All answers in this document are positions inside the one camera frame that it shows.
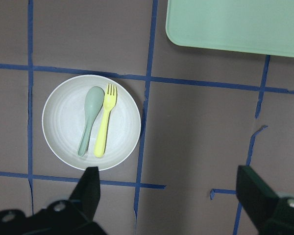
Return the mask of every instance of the round plate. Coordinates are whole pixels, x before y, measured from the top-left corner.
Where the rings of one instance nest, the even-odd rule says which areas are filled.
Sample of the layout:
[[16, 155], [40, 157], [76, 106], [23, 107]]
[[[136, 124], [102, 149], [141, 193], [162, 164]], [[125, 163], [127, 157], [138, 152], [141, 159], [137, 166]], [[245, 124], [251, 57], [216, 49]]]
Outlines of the round plate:
[[[79, 157], [77, 149], [85, 125], [86, 94], [93, 86], [105, 91], [108, 83], [117, 86], [118, 98], [110, 114], [105, 153], [101, 158], [93, 154], [102, 108], [92, 128], [89, 149]], [[123, 162], [134, 150], [140, 136], [141, 117], [135, 101], [120, 84], [102, 76], [82, 75], [61, 83], [50, 94], [43, 110], [42, 127], [47, 144], [60, 160], [81, 170], [89, 166], [106, 170]]]

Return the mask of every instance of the light green plastic tray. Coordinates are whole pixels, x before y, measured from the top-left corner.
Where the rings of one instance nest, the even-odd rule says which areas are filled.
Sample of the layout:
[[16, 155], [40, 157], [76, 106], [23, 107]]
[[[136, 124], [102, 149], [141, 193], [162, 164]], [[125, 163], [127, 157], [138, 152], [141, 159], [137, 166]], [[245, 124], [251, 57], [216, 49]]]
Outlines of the light green plastic tray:
[[169, 0], [177, 45], [294, 57], [294, 0]]

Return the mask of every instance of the green spoon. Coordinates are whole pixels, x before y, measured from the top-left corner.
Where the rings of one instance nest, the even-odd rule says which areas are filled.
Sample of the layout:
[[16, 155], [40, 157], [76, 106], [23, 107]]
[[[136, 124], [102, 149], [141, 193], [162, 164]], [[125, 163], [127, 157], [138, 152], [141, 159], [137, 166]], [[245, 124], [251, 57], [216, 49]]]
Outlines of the green spoon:
[[92, 87], [86, 94], [85, 98], [85, 128], [82, 139], [80, 141], [77, 154], [84, 156], [88, 149], [90, 132], [94, 121], [102, 107], [104, 91], [100, 87]]

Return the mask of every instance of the screw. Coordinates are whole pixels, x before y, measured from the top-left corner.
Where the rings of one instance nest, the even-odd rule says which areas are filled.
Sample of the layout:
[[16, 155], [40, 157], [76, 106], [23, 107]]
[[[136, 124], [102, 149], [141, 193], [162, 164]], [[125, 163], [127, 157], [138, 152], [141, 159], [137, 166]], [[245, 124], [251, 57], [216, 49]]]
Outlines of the screw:
[[289, 204], [290, 207], [293, 207], [294, 208], [294, 199], [289, 198], [287, 202], [288, 202], [288, 204]]
[[59, 202], [57, 205], [55, 205], [53, 207], [54, 211], [56, 212], [60, 212], [60, 211], [63, 211], [65, 209], [65, 204], [63, 202]]
[[15, 214], [11, 211], [9, 211], [8, 214], [6, 214], [3, 218], [2, 218], [2, 222], [3, 223], [6, 223], [6, 222], [9, 222], [11, 220], [13, 220], [15, 218]]

